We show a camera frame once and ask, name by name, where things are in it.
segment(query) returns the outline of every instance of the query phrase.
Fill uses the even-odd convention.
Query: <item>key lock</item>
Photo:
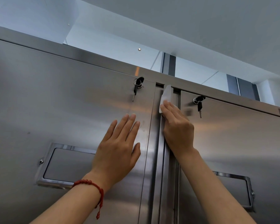
[[[193,103],[195,105],[197,105],[198,107],[198,111],[199,111],[199,114],[200,114],[200,118],[202,118],[202,115],[201,115],[201,109],[202,109],[202,102],[205,100],[205,96],[198,96],[198,97],[195,97],[193,99]]]
[[[133,100],[132,102],[134,102],[134,98],[135,96],[137,95],[137,90],[138,89],[141,89],[143,86],[143,81],[144,81],[144,78],[143,77],[140,77],[140,78],[137,78],[137,79],[134,79],[134,96],[133,96]]]

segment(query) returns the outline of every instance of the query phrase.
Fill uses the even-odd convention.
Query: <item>left hand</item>
[[[92,180],[106,192],[133,169],[141,154],[140,143],[135,145],[133,151],[140,127],[139,121],[133,126],[135,119],[135,114],[132,114],[130,118],[126,114],[117,127],[117,120],[111,123],[98,146],[92,162],[92,170],[83,179]]]

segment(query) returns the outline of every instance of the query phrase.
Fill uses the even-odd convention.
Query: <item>fingernail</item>
[[[131,119],[135,119],[135,118],[136,118],[136,114],[135,113],[131,114]]]

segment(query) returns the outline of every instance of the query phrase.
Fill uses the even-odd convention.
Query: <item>red string bracelet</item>
[[[96,219],[99,219],[100,218],[100,211],[101,211],[101,207],[103,206],[103,199],[104,199],[104,190],[102,188],[100,188],[97,184],[93,183],[91,180],[87,180],[87,179],[81,179],[81,180],[78,180],[76,181],[72,188],[78,184],[91,184],[91,185],[94,185],[95,187],[97,187],[97,189],[100,191],[100,194],[101,194],[101,199],[100,201],[98,202],[98,204],[96,205],[95,208],[98,207],[98,205],[100,204],[100,207],[99,207],[99,210],[98,210],[98,214],[96,215]]]

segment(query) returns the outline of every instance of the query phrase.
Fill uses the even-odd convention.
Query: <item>hand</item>
[[[164,135],[173,154],[180,162],[195,151],[193,147],[194,126],[183,113],[168,101],[161,105],[165,117]]]
[[[135,145],[133,151],[134,141],[140,127],[139,121],[133,126],[135,119],[135,114],[132,114],[130,118],[126,114],[117,127],[117,120],[111,123],[98,146],[92,162],[92,170],[84,177],[84,179],[92,180],[105,192],[121,181],[133,169],[140,157],[140,143]]]

